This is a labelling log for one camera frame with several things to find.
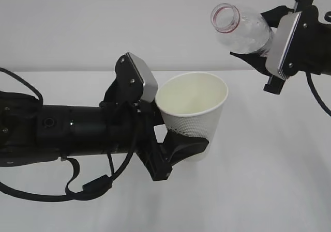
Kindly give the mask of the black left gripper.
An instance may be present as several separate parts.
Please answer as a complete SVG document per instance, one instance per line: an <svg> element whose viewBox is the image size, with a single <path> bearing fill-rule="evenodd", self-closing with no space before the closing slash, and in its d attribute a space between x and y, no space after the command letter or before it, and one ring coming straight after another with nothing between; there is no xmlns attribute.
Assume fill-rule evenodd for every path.
<svg viewBox="0 0 331 232"><path fill-rule="evenodd" d="M192 137L169 130L162 143L157 142L154 126L164 124L155 100L145 101L113 82L100 107L105 111L107 130L119 146L129 144L127 155L137 154L153 181L167 180L172 166L201 154L209 145L202 137Z"/></svg>

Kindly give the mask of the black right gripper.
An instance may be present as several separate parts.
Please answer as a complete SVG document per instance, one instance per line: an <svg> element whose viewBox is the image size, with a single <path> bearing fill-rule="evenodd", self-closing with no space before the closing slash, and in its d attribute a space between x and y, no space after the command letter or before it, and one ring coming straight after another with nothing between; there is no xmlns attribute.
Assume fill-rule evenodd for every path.
<svg viewBox="0 0 331 232"><path fill-rule="evenodd" d="M295 0L293 8L283 5L260 13L269 29L276 29L267 57L230 52L257 72L269 75L263 88L265 92L279 95L285 82L298 72L318 74L318 63L313 55L318 8L313 1Z"/></svg>

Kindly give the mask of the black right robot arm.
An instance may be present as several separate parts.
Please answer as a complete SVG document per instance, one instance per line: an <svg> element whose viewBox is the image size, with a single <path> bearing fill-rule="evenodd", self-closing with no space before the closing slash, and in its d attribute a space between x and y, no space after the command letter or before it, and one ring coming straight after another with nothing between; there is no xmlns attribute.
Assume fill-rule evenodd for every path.
<svg viewBox="0 0 331 232"><path fill-rule="evenodd" d="M267 56L230 53L269 77L264 91L280 94L299 71L330 75L330 18L321 23L313 1L295 0L293 8L282 5L261 14L276 29Z"/></svg>

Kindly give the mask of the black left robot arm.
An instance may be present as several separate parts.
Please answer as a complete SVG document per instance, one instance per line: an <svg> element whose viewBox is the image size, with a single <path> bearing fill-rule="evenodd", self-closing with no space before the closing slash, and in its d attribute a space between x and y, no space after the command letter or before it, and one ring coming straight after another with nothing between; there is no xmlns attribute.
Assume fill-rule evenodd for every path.
<svg viewBox="0 0 331 232"><path fill-rule="evenodd" d="M160 143L154 127L161 124L141 88L116 82L98 107L43 105L30 95L1 92L1 166L133 150L153 181L166 180L176 163L204 152L209 142L168 131Z"/></svg>

